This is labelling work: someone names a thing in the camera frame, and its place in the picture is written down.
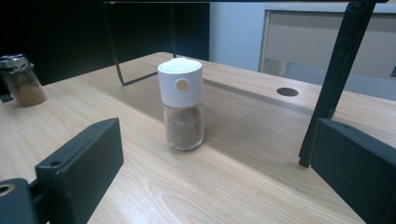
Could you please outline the black low shelf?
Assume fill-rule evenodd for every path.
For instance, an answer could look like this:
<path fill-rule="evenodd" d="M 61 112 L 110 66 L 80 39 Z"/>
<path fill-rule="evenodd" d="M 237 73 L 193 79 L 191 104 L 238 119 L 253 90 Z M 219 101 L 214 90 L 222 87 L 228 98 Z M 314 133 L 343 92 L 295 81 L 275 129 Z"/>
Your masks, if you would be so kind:
<path fill-rule="evenodd" d="M 308 3 L 345 3 L 346 9 L 334 43 L 332 56 L 328 65 L 324 84 L 318 96 L 312 118 L 308 125 L 304 141 L 299 152 L 299 164 L 307 168 L 312 164 L 314 153 L 314 135 L 319 119 L 330 119 L 347 83 L 347 78 L 364 34 L 377 4 L 388 0 L 98 0 L 99 6 L 106 4 L 166 4 L 170 16 L 170 43 L 172 56 L 177 56 L 177 39 L 175 25 L 175 4 L 188 3 L 261 3 L 261 2 L 308 2 Z"/>

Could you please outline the silver-lid glass spice jar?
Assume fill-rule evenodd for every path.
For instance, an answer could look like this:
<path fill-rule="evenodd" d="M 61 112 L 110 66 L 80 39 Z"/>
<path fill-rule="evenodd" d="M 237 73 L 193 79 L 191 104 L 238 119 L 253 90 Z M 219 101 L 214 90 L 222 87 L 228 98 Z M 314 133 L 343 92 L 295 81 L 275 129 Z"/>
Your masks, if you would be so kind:
<path fill-rule="evenodd" d="M 24 54 L 0 56 L 0 78 L 20 106 L 39 105 L 47 100 L 34 67 Z"/>

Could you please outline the black curtain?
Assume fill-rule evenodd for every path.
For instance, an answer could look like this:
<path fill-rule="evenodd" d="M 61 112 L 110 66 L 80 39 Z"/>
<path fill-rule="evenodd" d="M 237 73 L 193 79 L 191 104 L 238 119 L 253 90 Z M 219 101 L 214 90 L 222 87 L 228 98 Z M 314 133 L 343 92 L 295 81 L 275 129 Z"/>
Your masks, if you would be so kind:
<path fill-rule="evenodd" d="M 0 56 L 25 54 L 44 85 L 172 49 L 209 58 L 208 4 L 0 0 Z"/>

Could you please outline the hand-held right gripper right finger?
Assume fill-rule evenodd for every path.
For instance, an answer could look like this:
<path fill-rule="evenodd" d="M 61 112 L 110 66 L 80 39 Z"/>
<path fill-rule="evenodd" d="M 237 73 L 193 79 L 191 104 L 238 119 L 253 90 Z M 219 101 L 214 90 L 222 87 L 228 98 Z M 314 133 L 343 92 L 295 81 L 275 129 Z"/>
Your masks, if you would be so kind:
<path fill-rule="evenodd" d="M 396 224 L 396 148 L 321 119 L 312 168 L 367 224 Z"/>

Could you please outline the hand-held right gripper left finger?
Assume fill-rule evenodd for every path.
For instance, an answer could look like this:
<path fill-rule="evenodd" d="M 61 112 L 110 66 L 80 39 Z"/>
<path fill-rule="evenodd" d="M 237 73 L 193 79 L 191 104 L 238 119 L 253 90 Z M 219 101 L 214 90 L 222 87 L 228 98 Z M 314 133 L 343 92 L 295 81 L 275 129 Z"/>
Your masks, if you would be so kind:
<path fill-rule="evenodd" d="M 40 218 L 49 224 L 87 224 L 122 165 L 120 121 L 87 127 L 35 167 Z"/>

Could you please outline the white-lid glass spice jar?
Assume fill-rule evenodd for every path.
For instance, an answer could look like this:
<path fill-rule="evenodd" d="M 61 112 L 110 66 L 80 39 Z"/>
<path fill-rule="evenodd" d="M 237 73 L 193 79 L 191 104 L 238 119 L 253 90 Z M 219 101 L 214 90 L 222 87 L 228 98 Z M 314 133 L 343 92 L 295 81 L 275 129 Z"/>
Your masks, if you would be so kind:
<path fill-rule="evenodd" d="M 174 58 L 158 66 L 168 144 L 182 151 L 204 140 L 203 66 L 187 58 Z"/>

